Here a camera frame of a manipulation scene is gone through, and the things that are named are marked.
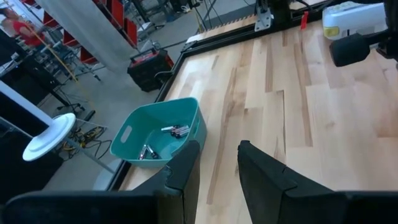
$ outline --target red car battery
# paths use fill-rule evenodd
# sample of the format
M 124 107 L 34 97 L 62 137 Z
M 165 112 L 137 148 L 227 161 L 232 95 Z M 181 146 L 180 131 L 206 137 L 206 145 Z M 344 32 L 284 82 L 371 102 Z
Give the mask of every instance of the red car battery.
M 166 50 L 151 49 L 150 52 L 132 57 L 127 73 L 142 91 L 149 92 L 162 87 L 162 83 L 155 78 L 155 75 L 170 71 L 173 65 Z

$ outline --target metal frame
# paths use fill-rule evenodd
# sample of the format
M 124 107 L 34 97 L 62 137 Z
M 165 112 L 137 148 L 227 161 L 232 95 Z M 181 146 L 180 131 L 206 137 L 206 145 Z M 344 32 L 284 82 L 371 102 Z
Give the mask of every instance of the metal frame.
M 336 4 L 340 4 L 342 2 L 345 2 L 345 0 L 335 0 L 333 2 L 328 0 L 311 5 L 313 11 L 309 12 L 307 22 L 308 23 L 315 22 L 322 19 L 322 9 L 326 6 L 326 4 L 328 4 L 327 6 L 333 6 Z M 186 58 L 197 54 L 202 54 L 210 50 L 226 47 L 231 44 L 244 42 L 246 40 L 251 40 L 261 37 L 263 35 L 272 34 L 275 32 L 299 26 L 301 24 L 302 16 L 304 15 L 304 12 L 306 10 L 307 10 L 306 8 L 292 10 L 291 12 L 292 18 L 290 21 L 282 22 L 279 24 L 273 24 L 269 29 L 264 29 L 256 32 L 254 30 L 255 24 L 250 24 L 248 26 L 231 30 L 222 34 L 218 34 L 203 40 L 196 40 L 193 42 L 186 43 L 181 51 L 180 57 L 178 58 L 177 62 L 174 64 L 172 70 L 169 72 L 162 72 L 161 74 L 158 73 L 156 75 L 157 78 L 163 80 L 164 84 L 160 89 L 159 95 L 157 96 L 155 102 L 164 101 L 165 97 L 167 96 L 167 93 L 169 92 L 171 86 L 173 85 L 173 82 L 176 76 L 178 75 L 178 72 L 180 71 L 181 66 L 183 65 L 184 60 Z M 131 167 L 130 163 L 126 161 L 121 162 L 118 169 L 116 170 L 116 174 L 111 180 L 111 183 L 108 185 L 108 190 L 118 190 L 120 188 L 130 167 Z

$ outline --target teal plastic bin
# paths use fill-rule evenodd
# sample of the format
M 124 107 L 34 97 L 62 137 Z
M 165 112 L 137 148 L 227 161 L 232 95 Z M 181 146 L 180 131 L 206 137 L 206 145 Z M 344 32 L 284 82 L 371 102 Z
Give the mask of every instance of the teal plastic bin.
M 190 132 L 177 139 L 161 131 L 173 125 L 189 125 Z M 182 98 L 145 105 L 134 110 L 122 125 L 111 145 L 111 154 L 139 167 L 162 167 L 190 140 L 203 150 L 206 124 L 194 98 Z M 144 144 L 150 145 L 160 159 L 139 160 Z

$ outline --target wooden tabletop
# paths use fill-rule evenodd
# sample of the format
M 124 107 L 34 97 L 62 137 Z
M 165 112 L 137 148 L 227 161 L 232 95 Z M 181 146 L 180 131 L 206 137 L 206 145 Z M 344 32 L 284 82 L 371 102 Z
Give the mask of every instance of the wooden tabletop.
M 333 190 L 398 190 L 396 63 L 336 68 L 329 44 L 314 22 L 185 59 L 166 100 L 195 97 L 207 124 L 197 223 L 250 223 L 243 139 Z M 156 172 L 132 168 L 121 189 Z

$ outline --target electrical cord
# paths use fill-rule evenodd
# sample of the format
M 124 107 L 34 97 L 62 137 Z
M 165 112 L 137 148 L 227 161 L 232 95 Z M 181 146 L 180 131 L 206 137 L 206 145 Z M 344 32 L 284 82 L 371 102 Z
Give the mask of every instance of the electrical cord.
M 306 6 L 309 11 L 311 11 L 311 12 L 313 11 L 313 7 L 310 6 L 308 3 L 306 3 L 305 1 L 303 1 L 303 0 L 296 0 L 296 1 L 303 4 L 304 6 Z
M 218 15 L 216 9 L 214 8 L 214 5 L 211 5 L 211 4 L 210 4 L 210 7 L 211 7 L 211 9 L 213 9 L 213 11 L 216 13 L 216 16 L 217 16 L 218 20 L 220 21 L 221 25 L 223 26 L 224 23 L 223 23 L 223 21 L 221 20 L 220 16 Z
M 167 48 L 170 48 L 170 47 L 174 47 L 174 46 L 176 46 L 176 45 L 180 45 L 180 44 L 182 44 L 182 43 L 185 43 L 187 40 L 188 40 L 188 39 L 181 40 L 180 42 L 177 42 L 177 43 L 174 43 L 174 44 L 170 44 L 170 45 L 167 45 L 167 46 L 165 46 L 165 47 L 161 47 L 160 49 L 164 50 L 164 49 L 167 49 Z
M 209 12 L 209 7 L 207 6 L 206 0 L 204 0 L 204 2 L 205 2 L 205 7 L 206 7 L 207 13 L 210 13 L 210 12 Z M 211 24 L 211 19 L 210 19 L 210 18 L 209 18 L 209 24 L 210 24 L 210 29 L 212 29 L 212 28 L 213 28 L 213 25 Z
M 321 7 L 319 7 L 319 8 L 317 9 L 317 11 L 323 10 L 324 8 L 328 7 L 331 3 L 333 3 L 334 1 L 335 1 L 335 0 L 329 0 L 329 1 L 325 2 Z
M 97 126 L 95 128 L 92 128 L 91 130 L 83 133 L 81 131 L 81 128 L 79 127 L 79 128 L 75 128 L 73 131 L 71 131 L 69 138 L 72 139 L 73 141 L 77 142 L 80 145 L 80 147 L 85 148 L 85 149 L 91 149 L 91 148 L 94 148 L 95 146 L 97 146 L 94 156 L 97 159 L 101 159 L 109 151 L 109 148 L 111 147 L 111 144 L 112 144 L 112 140 L 105 140 L 105 141 L 98 140 L 98 138 L 101 137 L 104 134 L 104 132 L 105 132 L 104 127 Z M 105 149 L 105 151 L 99 157 L 97 157 L 98 152 L 101 149 L 101 146 L 107 142 L 109 143 L 109 146 Z M 79 153 L 78 149 L 69 146 L 67 142 L 63 142 L 61 147 L 58 148 L 57 151 L 58 151 L 59 155 L 62 152 L 66 152 L 68 154 L 67 158 L 64 159 L 64 161 L 68 161 L 68 160 L 72 159 L 73 156 L 75 156 L 76 154 Z
M 246 0 L 243 0 L 248 6 L 254 7 L 252 4 L 249 4 Z

